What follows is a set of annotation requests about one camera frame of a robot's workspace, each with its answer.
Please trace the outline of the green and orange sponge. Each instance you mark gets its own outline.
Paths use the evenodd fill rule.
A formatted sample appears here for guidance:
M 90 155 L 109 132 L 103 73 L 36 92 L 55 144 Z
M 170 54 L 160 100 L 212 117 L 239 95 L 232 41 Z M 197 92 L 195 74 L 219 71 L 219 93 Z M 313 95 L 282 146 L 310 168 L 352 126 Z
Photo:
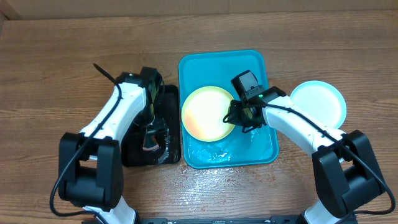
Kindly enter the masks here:
M 146 135 L 144 137 L 144 142 L 142 145 L 142 149 L 144 151 L 155 151 L 158 150 L 159 144 L 156 140 L 156 137 L 154 135 Z

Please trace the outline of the green plate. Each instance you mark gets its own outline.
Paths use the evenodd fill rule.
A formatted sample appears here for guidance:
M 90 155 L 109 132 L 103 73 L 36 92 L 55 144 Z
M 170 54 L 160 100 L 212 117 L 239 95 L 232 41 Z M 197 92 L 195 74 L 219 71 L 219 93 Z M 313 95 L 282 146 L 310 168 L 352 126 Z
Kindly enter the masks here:
M 217 86 L 204 86 L 193 91 L 182 106 L 182 123 L 195 139 L 204 142 L 219 141 L 234 125 L 224 123 L 233 96 Z

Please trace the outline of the light blue plate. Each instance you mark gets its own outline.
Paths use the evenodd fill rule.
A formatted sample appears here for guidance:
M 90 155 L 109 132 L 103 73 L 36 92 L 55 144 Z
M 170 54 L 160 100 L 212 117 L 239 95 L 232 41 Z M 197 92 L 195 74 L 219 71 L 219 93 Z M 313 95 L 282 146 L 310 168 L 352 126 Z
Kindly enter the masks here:
M 339 129 L 346 119 L 343 95 L 331 84 L 312 80 L 301 83 L 290 94 L 301 110 L 328 127 Z

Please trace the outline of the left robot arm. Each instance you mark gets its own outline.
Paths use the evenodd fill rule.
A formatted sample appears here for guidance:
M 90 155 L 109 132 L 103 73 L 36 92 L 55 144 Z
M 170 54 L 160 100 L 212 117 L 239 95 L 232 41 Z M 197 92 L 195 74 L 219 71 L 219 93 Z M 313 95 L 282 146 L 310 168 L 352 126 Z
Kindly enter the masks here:
M 65 133 L 59 144 L 58 179 L 49 207 L 58 217 L 92 215 L 98 223 L 139 223 L 137 212 L 123 198 L 123 166 L 135 155 L 160 159 L 170 144 L 170 130 L 157 118 L 155 105 L 164 81 L 155 68 L 113 78 L 99 65 L 114 91 L 96 118 L 79 133 Z M 56 210 L 55 197 L 79 207 L 68 214 Z

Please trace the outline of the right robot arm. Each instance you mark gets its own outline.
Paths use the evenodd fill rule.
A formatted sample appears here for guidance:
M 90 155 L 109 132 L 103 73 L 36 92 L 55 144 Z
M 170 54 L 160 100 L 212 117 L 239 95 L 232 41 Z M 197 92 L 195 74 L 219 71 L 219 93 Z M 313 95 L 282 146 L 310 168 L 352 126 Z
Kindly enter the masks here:
M 388 193 L 368 137 L 340 129 L 346 102 L 332 85 L 308 81 L 291 95 L 268 89 L 246 70 L 231 80 L 239 99 L 232 100 L 224 123 L 248 133 L 261 126 L 276 129 L 312 158 L 318 202 L 300 215 L 273 216 L 271 223 L 357 223 L 360 208 Z

